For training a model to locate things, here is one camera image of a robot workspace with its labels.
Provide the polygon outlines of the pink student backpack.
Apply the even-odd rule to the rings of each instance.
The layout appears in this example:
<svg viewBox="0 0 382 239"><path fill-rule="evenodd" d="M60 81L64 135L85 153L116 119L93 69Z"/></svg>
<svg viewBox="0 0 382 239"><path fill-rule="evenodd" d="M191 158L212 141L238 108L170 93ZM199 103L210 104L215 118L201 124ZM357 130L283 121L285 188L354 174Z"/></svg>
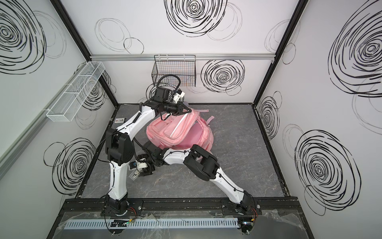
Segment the pink student backpack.
<svg viewBox="0 0 382 239"><path fill-rule="evenodd" d="M182 150L197 144L210 152L214 141L210 122L214 117L205 120L200 116L200 113L207 112L209 110L192 109L191 113L182 116L170 116L166 120L157 118L146 128L146 135L161 149Z"/></svg>

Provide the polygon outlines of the clear lead refill box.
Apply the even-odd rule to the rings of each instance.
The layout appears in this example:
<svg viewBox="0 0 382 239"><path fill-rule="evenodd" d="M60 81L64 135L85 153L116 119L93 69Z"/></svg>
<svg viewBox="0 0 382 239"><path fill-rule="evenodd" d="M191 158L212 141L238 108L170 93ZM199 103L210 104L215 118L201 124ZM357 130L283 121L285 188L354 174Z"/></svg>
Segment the clear lead refill box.
<svg viewBox="0 0 382 239"><path fill-rule="evenodd" d="M118 124L118 123L125 123L126 121L126 118L117 118L115 119L114 123Z"/></svg>

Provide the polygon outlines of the clear plastic eraser case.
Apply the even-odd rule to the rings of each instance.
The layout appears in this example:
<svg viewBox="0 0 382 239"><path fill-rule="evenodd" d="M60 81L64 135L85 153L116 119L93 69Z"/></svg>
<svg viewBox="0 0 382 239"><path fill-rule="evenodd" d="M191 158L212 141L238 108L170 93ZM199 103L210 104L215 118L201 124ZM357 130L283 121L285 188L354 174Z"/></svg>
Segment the clear plastic eraser case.
<svg viewBox="0 0 382 239"><path fill-rule="evenodd" d="M131 174L129 175L129 178L133 181L135 181L138 177L140 176L140 171L138 170L134 170L131 172Z"/></svg>

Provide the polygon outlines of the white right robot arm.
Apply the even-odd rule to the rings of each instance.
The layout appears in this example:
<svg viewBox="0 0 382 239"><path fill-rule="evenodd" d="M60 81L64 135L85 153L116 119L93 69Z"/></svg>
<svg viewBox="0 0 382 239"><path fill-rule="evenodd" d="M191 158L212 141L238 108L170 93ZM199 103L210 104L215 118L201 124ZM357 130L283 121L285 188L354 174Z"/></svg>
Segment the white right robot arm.
<svg viewBox="0 0 382 239"><path fill-rule="evenodd" d="M235 184L223 171L217 158L201 146L194 144L187 149L159 148L148 141L142 146L144 153L137 156L139 163L145 163L150 171L151 166L182 164L196 177L212 182L226 194L236 211L245 214L252 210L253 197L246 190Z"/></svg>

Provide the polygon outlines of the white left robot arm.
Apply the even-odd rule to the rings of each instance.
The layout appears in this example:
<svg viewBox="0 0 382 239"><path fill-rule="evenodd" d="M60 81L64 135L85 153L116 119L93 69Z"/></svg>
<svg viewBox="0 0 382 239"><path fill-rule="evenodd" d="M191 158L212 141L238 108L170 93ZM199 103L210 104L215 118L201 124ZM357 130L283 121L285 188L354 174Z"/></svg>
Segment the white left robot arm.
<svg viewBox="0 0 382 239"><path fill-rule="evenodd" d="M136 134L162 113L167 113L168 116L178 116L192 112L183 102L174 102L174 97L178 93L177 89L172 98L169 98L169 93L169 89L157 88L155 95L141 103L139 111L126 123L106 132L105 153L110 163L110 185L105 202L118 214L123 214L128 208L126 177L129 162L135 154L133 140Z"/></svg>

